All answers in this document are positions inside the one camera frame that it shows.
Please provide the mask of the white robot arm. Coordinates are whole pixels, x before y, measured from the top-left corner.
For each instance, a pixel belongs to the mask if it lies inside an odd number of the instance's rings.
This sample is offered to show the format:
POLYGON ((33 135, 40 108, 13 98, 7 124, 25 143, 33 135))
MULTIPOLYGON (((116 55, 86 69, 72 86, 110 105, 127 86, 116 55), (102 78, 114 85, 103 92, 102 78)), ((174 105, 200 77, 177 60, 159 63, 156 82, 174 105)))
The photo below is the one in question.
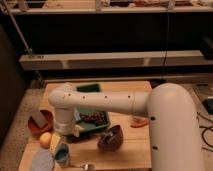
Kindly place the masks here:
POLYGON ((149 92, 78 92, 69 83, 52 90, 54 129, 67 135, 74 129, 74 110, 87 108, 150 119, 152 171, 205 171, 197 111, 190 93, 174 83, 149 92))

